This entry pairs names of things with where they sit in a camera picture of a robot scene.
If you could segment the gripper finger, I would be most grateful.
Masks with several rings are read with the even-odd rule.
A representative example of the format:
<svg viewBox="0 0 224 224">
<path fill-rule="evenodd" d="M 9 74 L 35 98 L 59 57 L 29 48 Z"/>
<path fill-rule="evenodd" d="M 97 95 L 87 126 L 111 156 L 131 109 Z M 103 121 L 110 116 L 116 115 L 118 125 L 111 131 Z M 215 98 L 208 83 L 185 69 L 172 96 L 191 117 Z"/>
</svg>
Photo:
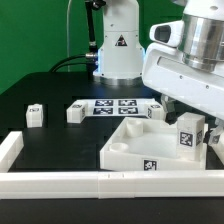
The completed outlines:
<svg viewBox="0 0 224 224">
<path fill-rule="evenodd" d="M 221 134 L 224 133 L 224 120 L 216 118 L 215 125 L 216 127 L 214 129 L 210 129 L 206 133 L 207 144 L 210 146 L 217 144 Z"/>
</svg>

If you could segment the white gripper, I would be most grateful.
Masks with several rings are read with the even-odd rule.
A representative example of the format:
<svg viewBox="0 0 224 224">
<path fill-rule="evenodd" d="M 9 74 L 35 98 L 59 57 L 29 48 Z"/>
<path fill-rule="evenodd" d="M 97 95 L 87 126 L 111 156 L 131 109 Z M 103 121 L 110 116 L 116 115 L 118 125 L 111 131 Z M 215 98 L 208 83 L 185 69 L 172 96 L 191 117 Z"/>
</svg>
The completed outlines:
<svg viewBox="0 0 224 224">
<path fill-rule="evenodd" d="M 194 69 L 177 49 L 182 39 L 181 20 L 153 25 L 142 70 L 145 86 L 160 93 L 168 123 L 175 122 L 175 100 L 224 120 L 224 62 L 213 72 Z"/>
</svg>

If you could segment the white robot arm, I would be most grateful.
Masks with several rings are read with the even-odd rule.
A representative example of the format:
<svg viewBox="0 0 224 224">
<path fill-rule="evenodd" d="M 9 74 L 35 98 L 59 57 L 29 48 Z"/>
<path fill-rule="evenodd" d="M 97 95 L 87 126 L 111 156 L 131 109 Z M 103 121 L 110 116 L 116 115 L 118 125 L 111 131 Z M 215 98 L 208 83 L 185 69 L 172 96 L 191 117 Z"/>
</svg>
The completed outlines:
<svg viewBox="0 0 224 224">
<path fill-rule="evenodd" d="M 103 10 L 104 42 L 96 53 L 99 81 L 144 85 L 216 118 L 209 144 L 224 145 L 224 0 L 171 0 L 182 18 L 150 28 L 139 43 L 136 0 L 93 0 Z"/>
</svg>

